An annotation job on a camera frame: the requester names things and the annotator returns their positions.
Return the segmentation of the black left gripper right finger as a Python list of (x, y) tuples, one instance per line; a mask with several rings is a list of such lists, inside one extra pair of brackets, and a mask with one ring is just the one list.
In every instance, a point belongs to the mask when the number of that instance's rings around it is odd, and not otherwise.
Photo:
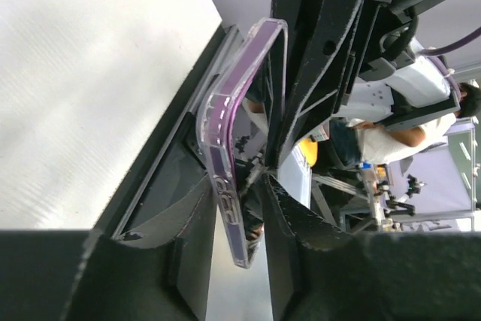
[(261, 180), (276, 320), (478, 320), (475, 232), (350, 235)]

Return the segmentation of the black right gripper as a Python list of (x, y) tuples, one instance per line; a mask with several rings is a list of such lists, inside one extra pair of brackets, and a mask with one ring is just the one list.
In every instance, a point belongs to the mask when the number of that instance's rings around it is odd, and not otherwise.
[[(366, 0), (356, 33), (364, 51), (351, 81), (382, 80), (416, 61), (419, 16), (446, 0)], [(288, 24), (286, 101), (268, 137), (265, 164), (280, 166), (292, 148), (334, 112), (364, 0), (272, 0)]]

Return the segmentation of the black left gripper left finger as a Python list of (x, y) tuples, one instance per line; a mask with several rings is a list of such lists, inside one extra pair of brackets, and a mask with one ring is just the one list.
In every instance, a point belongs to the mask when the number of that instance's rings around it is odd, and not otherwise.
[(3, 320), (203, 320), (216, 207), (210, 181), (121, 241), (90, 231), (1, 234)]

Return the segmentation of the clear phone case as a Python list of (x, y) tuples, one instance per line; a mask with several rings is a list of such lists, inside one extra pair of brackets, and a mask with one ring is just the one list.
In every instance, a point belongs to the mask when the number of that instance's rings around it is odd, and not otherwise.
[(199, 147), (212, 184), (213, 197), (225, 228), (233, 262), (237, 267), (251, 266), (255, 247), (245, 235), (241, 194), (237, 189), (232, 151), (232, 126), (247, 90), (258, 70), (268, 63), (271, 78), (268, 88), (268, 119), (271, 133), (283, 119), (286, 93), (286, 56), (288, 25), (285, 20), (263, 18), (255, 24), (234, 55), (229, 66), (212, 83), (202, 101), (196, 120)]

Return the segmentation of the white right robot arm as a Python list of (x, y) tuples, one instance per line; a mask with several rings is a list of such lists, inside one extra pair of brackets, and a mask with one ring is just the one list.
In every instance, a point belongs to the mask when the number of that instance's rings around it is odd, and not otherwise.
[(332, 117), (398, 131), (459, 108), (461, 94), (439, 52), (415, 39), (419, 15), (445, 0), (271, 0), (288, 26), (270, 58), (273, 109), (265, 163)]

